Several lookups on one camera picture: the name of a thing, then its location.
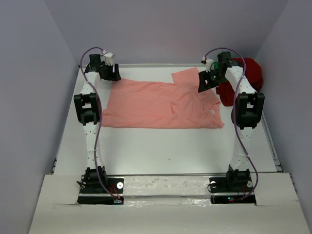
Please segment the pink t shirt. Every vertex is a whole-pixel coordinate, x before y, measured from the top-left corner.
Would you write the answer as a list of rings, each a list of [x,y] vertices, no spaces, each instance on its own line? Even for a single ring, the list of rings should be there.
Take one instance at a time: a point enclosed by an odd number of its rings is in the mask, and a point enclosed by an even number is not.
[[[113,83],[103,127],[153,129],[218,129],[224,126],[220,100],[212,90],[198,92],[198,69],[172,74],[173,81]]]

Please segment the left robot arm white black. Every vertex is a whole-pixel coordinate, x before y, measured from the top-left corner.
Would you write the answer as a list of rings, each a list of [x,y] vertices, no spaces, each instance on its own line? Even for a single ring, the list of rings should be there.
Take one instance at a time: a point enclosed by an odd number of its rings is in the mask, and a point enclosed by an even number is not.
[[[73,98],[78,121],[83,126],[87,148],[86,171],[79,185],[82,189],[92,189],[109,195],[112,193],[108,191],[108,178],[98,145],[102,124],[102,105],[96,86],[101,80],[121,80],[118,64],[113,62],[114,57],[114,53],[105,51],[102,55],[91,54],[89,64],[81,71],[85,79],[82,90]]]

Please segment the red t shirt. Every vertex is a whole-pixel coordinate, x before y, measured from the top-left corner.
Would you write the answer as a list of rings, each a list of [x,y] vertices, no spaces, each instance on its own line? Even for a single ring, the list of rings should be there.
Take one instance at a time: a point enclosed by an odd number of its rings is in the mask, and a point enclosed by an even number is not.
[[[244,58],[247,65],[245,76],[248,79],[251,86],[260,92],[263,86],[262,69],[260,65],[252,58]],[[234,101],[234,89],[231,84],[226,81],[216,87],[216,93],[219,95],[221,103],[226,106],[233,106]]]

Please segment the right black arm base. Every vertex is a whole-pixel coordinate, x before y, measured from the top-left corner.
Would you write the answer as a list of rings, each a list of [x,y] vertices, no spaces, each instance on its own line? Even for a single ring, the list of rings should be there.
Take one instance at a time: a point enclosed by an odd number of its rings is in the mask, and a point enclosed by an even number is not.
[[[239,184],[236,187],[229,187],[225,177],[210,177],[207,186],[211,194],[210,202],[212,205],[218,204],[256,204],[254,192],[248,197],[242,199],[253,189],[251,177],[246,183]]]

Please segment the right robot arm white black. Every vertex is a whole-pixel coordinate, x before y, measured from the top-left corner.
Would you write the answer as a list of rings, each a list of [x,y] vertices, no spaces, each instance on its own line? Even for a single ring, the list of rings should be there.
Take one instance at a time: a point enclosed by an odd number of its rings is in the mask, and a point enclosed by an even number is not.
[[[257,92],[245,76],[246,62],[239,63],[232,59],[232,49],[222,48],[217,56],[217,67],[214,61],[205,55],[202,63],[206,70],[199,72],[198,92],[218,87],[228,81],[234,90],[231,120],[234,125],[234,151],[228,170],[223,177],[211,177],[208,191],[215,193],[244,193],[251,195],[257,182],[252,182],[251,169],[255,166],[249,155],[250,141],[254,129],[261,121],[265,96]]]

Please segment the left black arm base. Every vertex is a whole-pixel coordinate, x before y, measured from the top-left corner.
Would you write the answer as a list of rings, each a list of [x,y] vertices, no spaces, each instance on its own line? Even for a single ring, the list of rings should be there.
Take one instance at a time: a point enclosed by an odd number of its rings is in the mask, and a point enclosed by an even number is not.
[[[78,204],[81,205],[122,205],[124,202],[124,177],[108,176],[105,191],[100,184],[93,187],[87,185],[83,178],[77,181],[79,185]]]

